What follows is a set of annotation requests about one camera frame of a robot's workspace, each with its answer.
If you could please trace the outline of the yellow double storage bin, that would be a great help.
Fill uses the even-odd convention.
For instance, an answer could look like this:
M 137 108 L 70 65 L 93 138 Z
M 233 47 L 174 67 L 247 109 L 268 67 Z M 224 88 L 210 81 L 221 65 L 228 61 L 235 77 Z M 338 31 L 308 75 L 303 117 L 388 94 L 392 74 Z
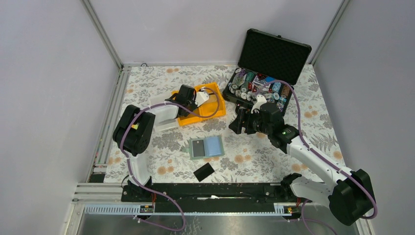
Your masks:
M 197 108 L 193 111 L 195 115 L 189 114 L 186 117 L 178 117 L 178 124 L 180 126 L 195 124 L 211 118 L 218 118 L 226 114 L 225 101 L 220 94 L 220 89 L 217 83 L 202 84 L 193 87 L 196 91 L 195 103 Z

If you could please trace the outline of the black credit card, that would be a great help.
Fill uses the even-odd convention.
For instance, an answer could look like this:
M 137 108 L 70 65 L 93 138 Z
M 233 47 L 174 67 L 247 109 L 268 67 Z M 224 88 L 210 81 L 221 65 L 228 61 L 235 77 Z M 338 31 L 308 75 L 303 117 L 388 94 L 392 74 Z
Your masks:
M 202 182 L 205 178 L 213 174 L 215 170 L 210 163 L 204 164 L 202 167 L 193 172 L 198 182 Z

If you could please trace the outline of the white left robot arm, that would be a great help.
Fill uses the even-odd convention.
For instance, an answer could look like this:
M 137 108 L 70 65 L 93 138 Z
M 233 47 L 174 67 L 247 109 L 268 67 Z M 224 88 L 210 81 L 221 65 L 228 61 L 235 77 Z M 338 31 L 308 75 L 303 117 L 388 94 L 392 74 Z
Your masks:
M 195 111 L 207 103 L 210 96 L 216 96 L 216 92 L 208 87 L 195 89 L 187 85 L 181 85 L 179 91 L 160 103 L 150 104 L 144 108 L 128 105 L 121 115 L 113 132 L 113 141 L 127 159 L 129 181 L 135 187 L 133 195 L 140 201 L 146 201 L 151 197 L 152 189 L 147 183 L 151 179 L 147 169 L 147 159 L 140 157 L 147 149 L 154 125 L 190 114 L 208 118 Z

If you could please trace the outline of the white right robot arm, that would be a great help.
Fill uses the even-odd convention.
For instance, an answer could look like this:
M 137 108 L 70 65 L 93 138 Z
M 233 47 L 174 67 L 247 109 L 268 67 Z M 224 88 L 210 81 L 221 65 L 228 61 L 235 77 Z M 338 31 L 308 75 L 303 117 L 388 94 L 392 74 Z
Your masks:
M 302 162 L 320 178 L 316 182 L 299 173 L 285 176 L 280 182 L 280 194 L 285 201 L 292 202 L 298 197 L 309 199 L 329 208 L 347 226 L 358 219 L 377 216 L 370 176 L 362 169 L 339 167 L 306 139 L 300 127 L 286 124 L 275 104 L 258 95 L 253 107 L 237 104 L 235 112 L 236 118 L 229 124 L 234 133 L 265 134 L 272 146 Z

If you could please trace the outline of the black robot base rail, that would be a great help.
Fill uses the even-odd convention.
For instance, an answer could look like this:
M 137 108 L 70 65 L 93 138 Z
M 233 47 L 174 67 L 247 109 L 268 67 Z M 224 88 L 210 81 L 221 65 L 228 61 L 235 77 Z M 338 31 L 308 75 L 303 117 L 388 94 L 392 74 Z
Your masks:
M 128 180 L 121 201 L 152 207 L 156 213 L 278 213 L 291 215 L 304 198 L 280 183 L 152 183 L 145 190 Z

